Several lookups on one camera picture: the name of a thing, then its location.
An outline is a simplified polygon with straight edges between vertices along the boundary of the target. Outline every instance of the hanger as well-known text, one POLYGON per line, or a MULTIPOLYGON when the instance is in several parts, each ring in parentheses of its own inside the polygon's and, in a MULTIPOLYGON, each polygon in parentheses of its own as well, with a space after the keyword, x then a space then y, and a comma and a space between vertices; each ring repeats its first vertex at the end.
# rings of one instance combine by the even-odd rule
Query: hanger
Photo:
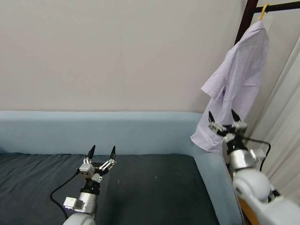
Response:
POLYGON ((263 20, 263 14, 264 14, 264 11, 266 10, 266 7, 270 5, 269 3, 266 3, 263 8, 262 8, 262 12, 261 12, 261 16, 259 17, 259 20, 263 20))

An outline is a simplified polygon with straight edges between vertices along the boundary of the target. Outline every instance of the light purple shirt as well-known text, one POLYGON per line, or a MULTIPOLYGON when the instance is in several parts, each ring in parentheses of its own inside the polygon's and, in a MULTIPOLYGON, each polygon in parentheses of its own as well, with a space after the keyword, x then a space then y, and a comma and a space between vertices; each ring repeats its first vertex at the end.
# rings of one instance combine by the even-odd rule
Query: light purple shirt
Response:
POLYGON ((233 122, 231 109, 245 120, 261 86, 269 39, 262 21, 253 24, 227 53, 216 72, 202 86, 211 96, 191 140, 200 148, 222 154, 220 136, 208 127, 208 111, 219 124, 233 122))

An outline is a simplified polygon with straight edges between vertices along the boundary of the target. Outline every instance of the clothes rack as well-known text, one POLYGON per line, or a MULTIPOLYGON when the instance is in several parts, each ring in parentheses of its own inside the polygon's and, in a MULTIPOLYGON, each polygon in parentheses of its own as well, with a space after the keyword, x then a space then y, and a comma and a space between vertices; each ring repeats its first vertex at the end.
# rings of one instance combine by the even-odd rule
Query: clothes rack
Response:
MULTIPOLYGON (((241 39, 245 31, 250 27, 254 13, 260 13, 262 11, 263 8, 257 7, 257 3, 258 0, 247 1, 242 20, 240 22, 239 31, 234 42, 235 44, 241 39)), ((300 1, 295 1, 277 5, 269 5, 266 7, 265 12, 283 11, 298 8, 300 8, 300 1)))

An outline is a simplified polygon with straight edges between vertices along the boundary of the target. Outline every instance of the black cable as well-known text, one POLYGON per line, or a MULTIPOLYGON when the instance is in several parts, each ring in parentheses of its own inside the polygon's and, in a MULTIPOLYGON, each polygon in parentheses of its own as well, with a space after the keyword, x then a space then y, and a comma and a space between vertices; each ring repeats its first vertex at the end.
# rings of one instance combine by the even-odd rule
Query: black cable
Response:
POLYGON ((248 141, 252 141, 252 142, 257 142, 257 143, 263 143, 263 144, 267 144, 268 145, 268 150, 266 152, 266 157, 262 160, 262 163, 261 163, 261 166, 259 167, 259 171, 262 171, 263 169, 263 164, 264 164, 264 161, 266 160, 270 150, 271 150, 271 144, 269 142, 264 142, 264 141, 261 141, 261 140, 257 140, 257 139, 252 139, 252 138, 249 138, 249 137, 245 137, 243 135, 239 135, 239 134, 236 134, 238 136, 240 136, 241 138, 245 139, 245 140, 248 140, 248 141))
POLYGON ((56 200, 53 199, 53 194, 54 194, 57 190, 59 190, 60 188, 62 188, 63 186, 65 186, 67 183, 69 183, 69 182, 70 182, 77 174, 79 174, 79 173, 80 173, 80 171, 79 171, 79 169, 77 169, 77 170, 76 170, 76 173, 75 173, 70 179, 68 179, 66 182, 64 182, 62 185, 60 185, 58 188, 56 188, 56 189, 55 189, 54 191, 52 191, 51 194, 50 194, 50 199, 51 199, 51 201, 54 202, 54 203, 62 210, 62 212, 64 213, 66 219, 68 219, 68 215, 67 215, 65 209, 61 206, 61 204, 59 204, 56 200))

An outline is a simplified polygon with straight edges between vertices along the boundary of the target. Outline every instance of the shirt collar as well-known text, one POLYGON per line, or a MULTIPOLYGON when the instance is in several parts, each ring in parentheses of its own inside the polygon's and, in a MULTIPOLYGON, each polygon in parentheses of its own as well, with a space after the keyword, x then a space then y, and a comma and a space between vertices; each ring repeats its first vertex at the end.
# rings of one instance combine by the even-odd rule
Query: shirt collar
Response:
POLYGON ((264 25, 263 22, 261 20, 257 21, 256 23, 254 23, 253 25, 251 25, 246 32, 244 33, 244 35, 242 36, 241 40, 245 40, 250 36, 250 33, 257 31, 257 30, 262 30, 264 29, 264 25))

